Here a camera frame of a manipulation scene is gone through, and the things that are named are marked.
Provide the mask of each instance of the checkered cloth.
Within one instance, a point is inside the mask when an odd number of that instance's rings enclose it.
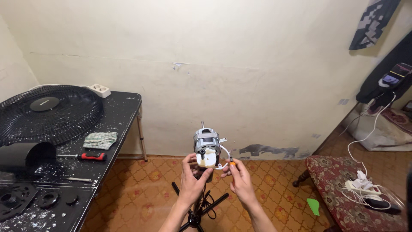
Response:
[[[84,139],[83,147],[108,150],[116,140],[117,132],[91,133]]]

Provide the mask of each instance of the screwdriver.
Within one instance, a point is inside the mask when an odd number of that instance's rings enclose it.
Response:
[[[107,159],[107,155],[105,153],[98,153],[98,154],[86,154],[83,153],[81,155],[57,155],[56,157],[74,157],[80,160],[83,159],[90,159],[90,160],[98,160],[98,161],[105,161]]]

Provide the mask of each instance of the floral cushion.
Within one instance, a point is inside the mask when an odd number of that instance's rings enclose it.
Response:
[[[306,166],[320,195],[335,221],[343,231],[407,231],[407,223],[400,215],[390,215],[348,200],[340,190],[350,178],[357,178],[357,166],[351,158],[309,156]]]

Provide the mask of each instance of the wall outlet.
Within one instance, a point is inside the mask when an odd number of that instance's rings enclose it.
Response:
[[[110,94],[110,89],[106,86],[99,85],[99,84],[94,84],[92,86],[89,86],[89,89],[91,89],[93,92],[95,92],[99,97],[106,98]]]

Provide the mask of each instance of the black fan grille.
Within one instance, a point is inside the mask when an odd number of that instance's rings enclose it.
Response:
[[[56,97],[54,108],[36,112],[30,104]],[[103,103],[93,91],[72,85],[43,86],[0,103],[0,146],[15,142],[60,144],[88,130],[103,114]]]

